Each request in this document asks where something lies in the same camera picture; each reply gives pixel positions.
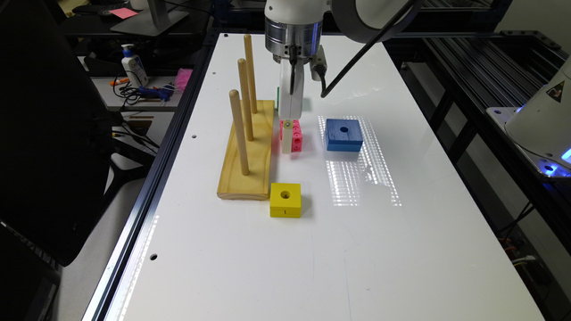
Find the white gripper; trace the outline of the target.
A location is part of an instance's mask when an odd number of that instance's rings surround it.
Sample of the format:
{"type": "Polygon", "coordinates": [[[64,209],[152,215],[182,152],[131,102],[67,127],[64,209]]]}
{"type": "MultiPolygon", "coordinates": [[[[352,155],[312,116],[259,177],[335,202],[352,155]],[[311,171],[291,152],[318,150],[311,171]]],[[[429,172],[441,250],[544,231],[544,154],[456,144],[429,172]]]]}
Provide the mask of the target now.
{"type": "Polygon", "coordinates": [[[292,65],[289,61],[280,63],[280,85],[278,116],[282,123],[282,153],[292,151],[293,120],[302,116],[304,71],[302,62],[292,65]]]}

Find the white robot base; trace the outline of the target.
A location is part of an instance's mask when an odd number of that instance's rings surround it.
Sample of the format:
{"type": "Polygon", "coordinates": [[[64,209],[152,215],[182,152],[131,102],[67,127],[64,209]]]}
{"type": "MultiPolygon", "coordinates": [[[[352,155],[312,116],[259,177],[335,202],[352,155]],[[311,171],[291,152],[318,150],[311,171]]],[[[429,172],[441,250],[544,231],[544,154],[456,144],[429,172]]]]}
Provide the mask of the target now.
{"type": "Polygon", "coordinates": [[[570,61],[525,105],[486,112],[539,174],[570,178],[570,61]]]}

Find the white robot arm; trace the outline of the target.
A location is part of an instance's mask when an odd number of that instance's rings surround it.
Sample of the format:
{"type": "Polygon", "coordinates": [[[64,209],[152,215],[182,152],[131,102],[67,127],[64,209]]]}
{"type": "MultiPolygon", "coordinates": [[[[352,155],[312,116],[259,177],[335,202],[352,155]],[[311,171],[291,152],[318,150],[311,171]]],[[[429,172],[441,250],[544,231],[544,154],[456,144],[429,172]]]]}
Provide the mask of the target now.
{"type": "Polygon", "coordinates": [[[416,17],[422,0],[268,0],[265,7],[266,48],[280,64],[278,117],[283,121],[281,148],[292,151],[293,123],[302,116],[304,65],[321,83],[326,97],[356,62],[376,43],[403,31],[416,17]],[[320,44],[324,14],[363,47],[331,82],[325,81],[326,63],[320,44]]]}

